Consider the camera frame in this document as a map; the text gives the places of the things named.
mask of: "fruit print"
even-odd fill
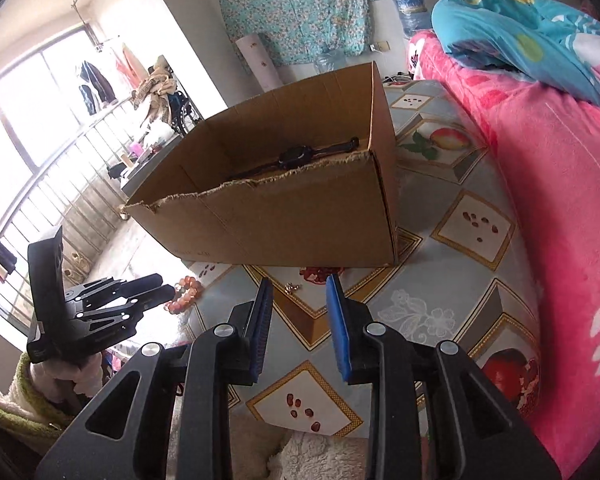
[[[471,140],[464,133],[453,128],[440,128],[433,132],[429,139],[442,150],[453,152],[465,150],[471,146]]]
[[[493,384],[521,413],[527,416],[538,402],[539,367],[528,361],[520,350],[500,350],[489,357],[482,367]]]

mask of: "bed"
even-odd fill
[[[442,82],[478,124],[506,179],[541,298],[529,422],[569,478],[600,440],[600,108],[520,74],[464,68],[433,32],[410,54],[415,77]]]

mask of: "window frame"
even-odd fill
[[[84,23],[82,25],[79,25],[78,27],[71,28],[71,29],[63,32],[62,34],[59,34],[52,40],[49,40],[49,41],[37,46],[36,48],[28,51],[27,53],[23,54],[22,56],[17,58],[12,63],[8,64],[6,67],[4,67],[2,70],[0,70],[0,79],[3,78],[4,76],[6,76],[12,70],[14,70],[16,67],[18,67],[21,63],[25,62],[26,60],[30,59],[33,56],[40,55],[40,57],[43,59],[45,65],[46,65],[46,69],[49,71],[49,74],[51,75],[51,77],[53,79],[53,82],[55,83],[55,85],[58,87],[59,91],[61,91],[61,94],[62,94],[62,89],[61,89],[60,85],[58,84],[58,80],[56,80],[56,77],[53,74],[51,68],[49,67],[48,61],[46,60],[45,55],[44,55],[44,51],[46,49],[48,49],[49,47],[55,45],[56,43],[59,43],[60,41],[65,40],[66,38],[68,38],[74,34],[79,34],[80,32],[84,32],[87,35],[87,37],[89,38],[89,40],[91,41],[91,43],[93,43],[93,30],[91,29],[91,27],[88,23]],[[3,213],[2,217],[0,218],[0,233],[2,232],[4,227],[11,221],[11,218],[13,217],[14,213],[16,212],[16,209],[17,209],[18,205],[20,204],[20,202],[22,201],[23,197],[29,192],[29,190],[33,186],[35,186],[38,183],[41,175],[44,175],[46,173],[46,170],[49,168],[49,166],[51,166],[54,163],[56,158],[58,158],[58,156],[62,152],[64,152],[64,150],[69,145],[71,145],[71,143],[74,142],[75,139],[77,139],[77,137],[80,136],[81,131],[83,131],[86,126],[89,126],[89,123],[85,124],[80,121],[80,119],[75,115],[75,111],[69,105],[69,103],[66,103],[66,106],[71,111],[71,114],[75,117],[75,119],[78,123],[78,129],[72,136],[70,136],[69,139],[67,139],[66,142],[62,143],[62,145],[59,146],[58,149],[55,150],[55,152],[53,152],[39,166],[37,164],[35,164],[34,161],[32,160],[31,156],[29,155],[29,152],[27,152],[23,143],[18,138],[10,121],[8,120],[6,114],[2,110],[2,107],[0,106],[0,122],[2,123],[4,131],[7,133],[7,137],[13,144],[13,147],[18,152],[18,155],[20,156],[22,161],[25,163],[25,165],[29,168],[29,171],[31,172],[31,177],[27,180],[27,182],[24,184],[22,189],[17,193],[17,195],[11,201],[10,205],[8,206],[8,208],[6,209],[6,211]]]

